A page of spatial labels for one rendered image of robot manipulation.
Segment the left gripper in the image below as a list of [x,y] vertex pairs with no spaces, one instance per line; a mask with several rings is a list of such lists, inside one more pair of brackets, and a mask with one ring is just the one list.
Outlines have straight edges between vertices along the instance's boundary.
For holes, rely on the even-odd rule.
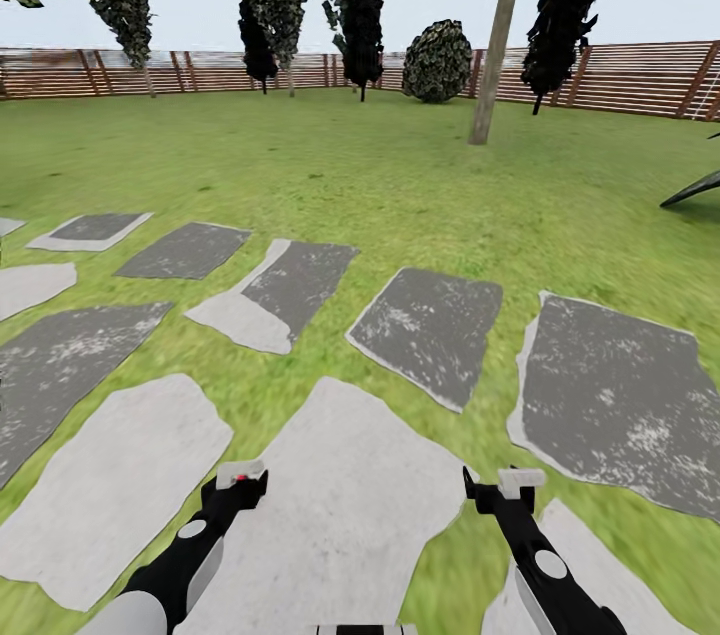
[[256,477],[237,477],[231,488],[217,490],[216,480],[207,480],[202,485],[201,498],[205,507],[211,502],[222,502],[231,511],[231,518],[237,516],[239,510],[255,510],[257,502],[265,496],[267,491],[269,472],[267,469]]

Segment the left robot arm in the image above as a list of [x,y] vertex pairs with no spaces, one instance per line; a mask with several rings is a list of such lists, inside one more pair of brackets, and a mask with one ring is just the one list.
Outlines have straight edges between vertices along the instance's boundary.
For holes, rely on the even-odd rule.
[[172,635],[217,573],[232,519],[239,510],[255,510],[268,475],[259,459],[218,463],[215,480],[202,485],[204,508],[179,528],[176,542],[137,568],[120,595],[76,635]]

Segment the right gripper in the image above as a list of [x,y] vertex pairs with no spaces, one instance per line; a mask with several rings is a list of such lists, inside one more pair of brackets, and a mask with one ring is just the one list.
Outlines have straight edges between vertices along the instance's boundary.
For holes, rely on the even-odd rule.
[[499,492],[497,485],[476,485],[470,477],[466,477],[466,498],[475,499],[476,508],[480,515],[495,515],[502,531],[506,531],[509,522],[517,518],[527,518],[536,521],[532,515],[534,510],[534,495],[530,488],[519,488],[519,500],[505,500]]

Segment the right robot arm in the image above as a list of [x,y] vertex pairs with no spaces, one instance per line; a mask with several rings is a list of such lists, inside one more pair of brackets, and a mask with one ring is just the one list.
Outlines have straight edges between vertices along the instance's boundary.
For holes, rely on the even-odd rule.
[[530,488],[546,486],[542,468],[500,468],[501,484],[476,485],[466,477],[466,498],[480,515],[495,515],[510,541],[521,600],[541,635],[625,635],[621,620],[599,607],[572,580],[571,570],[537,526]]

